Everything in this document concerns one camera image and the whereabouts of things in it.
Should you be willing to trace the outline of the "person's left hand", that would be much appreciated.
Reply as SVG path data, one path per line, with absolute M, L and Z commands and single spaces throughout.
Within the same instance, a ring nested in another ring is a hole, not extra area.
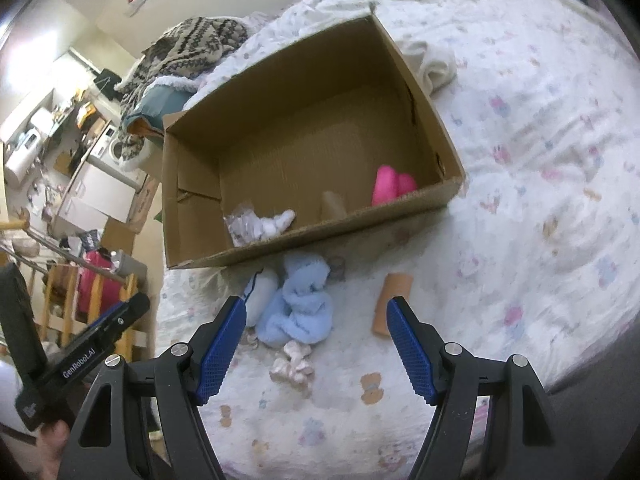
M 58 478 L 62 455 L 69 436 L 70 427 L 64 420 L 41 426 L 37 438 L 41 460 L 40 479 L 56 480 Z

